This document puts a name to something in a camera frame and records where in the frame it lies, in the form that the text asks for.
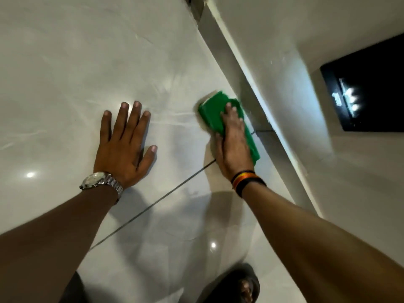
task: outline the black wristband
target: black wristband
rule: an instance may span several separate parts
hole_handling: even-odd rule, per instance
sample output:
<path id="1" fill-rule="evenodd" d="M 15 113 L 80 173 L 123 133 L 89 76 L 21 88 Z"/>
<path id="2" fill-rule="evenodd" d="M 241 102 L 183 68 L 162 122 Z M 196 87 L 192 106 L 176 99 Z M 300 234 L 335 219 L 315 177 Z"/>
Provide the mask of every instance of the black wristband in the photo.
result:
<path id="1" fill-rule="evenodd" d="M 235 178 L 237 178 L 241 173 L 244 173 L 244 172 L 254 173 L 254 174 L 255 174 L 254 170 L 243 170 L 243 171 L 240 171 L 239 173 L 237 173 L 237 174 L 231 179 L 230 183 L 233 185 L 233 182 L 234 182 Z"/>
<path id="2" fill-rule="evenodd" d="M 235 188 L 235 192 L 238 194 L 238 196 L 240 198 L 243 198 L 242 193 L 243 193 L 243 189 L 245 188 L 245 186 L 247 186 L 247 184 L 251 183 L 251 182 L 257 182 L 257 183 L 260 183 L 260 184 L 265 185 L 265 186 L 267 185 L 267 184 L 265 184 L 265 182 L 260 177 L 245 178 Z"/>

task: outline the silver wristwatch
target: silver wristwatch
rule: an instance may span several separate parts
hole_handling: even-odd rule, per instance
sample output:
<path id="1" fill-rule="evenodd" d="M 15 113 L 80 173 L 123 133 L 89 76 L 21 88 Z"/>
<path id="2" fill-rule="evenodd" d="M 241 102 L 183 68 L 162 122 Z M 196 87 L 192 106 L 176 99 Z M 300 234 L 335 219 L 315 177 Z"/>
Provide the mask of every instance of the silver wristwatch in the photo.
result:
<path id="1" fill-rule="evenodd" d="M 115 188 L 116 192 L 118 192 L 118 200 L 121 198 L 122 192 L 124 191 L 122 185 L 116 179 L 114 179 L 110 173 L 106 172 L 95 172 L 89 175 L 80 185 L 80 189 L 86 190 L 101 185 L 109 185 Z"/>

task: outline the sponge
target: sponge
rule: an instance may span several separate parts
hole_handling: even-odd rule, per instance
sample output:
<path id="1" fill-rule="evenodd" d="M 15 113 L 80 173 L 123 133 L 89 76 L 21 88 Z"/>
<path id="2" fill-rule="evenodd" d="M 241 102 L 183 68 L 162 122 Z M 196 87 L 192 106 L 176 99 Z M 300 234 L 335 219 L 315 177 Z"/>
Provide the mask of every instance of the sponge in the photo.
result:
<path id="1" fill-rule="evenodd" d="M 237 108 L 238 117 L 244 119 L 244 112 L 240 102 L 237 99 L 230 99 L 222 91 L 216 93 L 198 107 L 198 112 L 205 121 L 206 125 L 212 131 L 218 132 L 222 136 L 224 135 L 224 125 L 220 117 L 220 112 L 225 112 L 226 103 L 228 102 Z M 250 147 L 252 162 L 255 165 L 257 160 L 260 159 L 260 156 L 247 126 L 245 126 L 245 134 L 247 144 Z"/>

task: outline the black panel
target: black panel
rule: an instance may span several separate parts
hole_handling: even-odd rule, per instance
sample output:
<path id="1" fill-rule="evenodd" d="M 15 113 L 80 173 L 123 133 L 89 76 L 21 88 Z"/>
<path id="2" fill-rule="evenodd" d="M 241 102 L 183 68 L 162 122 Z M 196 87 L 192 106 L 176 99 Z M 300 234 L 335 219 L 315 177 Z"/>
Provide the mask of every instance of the black panel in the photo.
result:
<path id="1" fill-rule="evenodd" d="M 321 67 L 345 131 L 403 132 L 404 34 Z"/>

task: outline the black sandal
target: black sandal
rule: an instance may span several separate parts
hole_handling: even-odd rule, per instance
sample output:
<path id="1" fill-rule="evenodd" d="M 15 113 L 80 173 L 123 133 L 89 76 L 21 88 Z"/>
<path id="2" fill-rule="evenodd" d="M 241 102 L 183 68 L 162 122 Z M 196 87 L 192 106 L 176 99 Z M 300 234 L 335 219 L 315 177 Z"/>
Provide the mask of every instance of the black sandal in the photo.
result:
<path id="1" fill-rule="evenodd" d="M 213 283 L 209 284 L 205 290 L 202 292 L 203 296 L 207 290 L 214 289 L 212 292 L 203 300 L 203 303 L 245 303 L 245 299 L 242 296 L 240 282 L 246 280 L 249 282 L 252 303 L 255 303 L 259 295 L 259 281 L 256 277 L 253 268 L 249 264 L 236 265 L 231 268 L 228 272 L 219 276 Z"/>

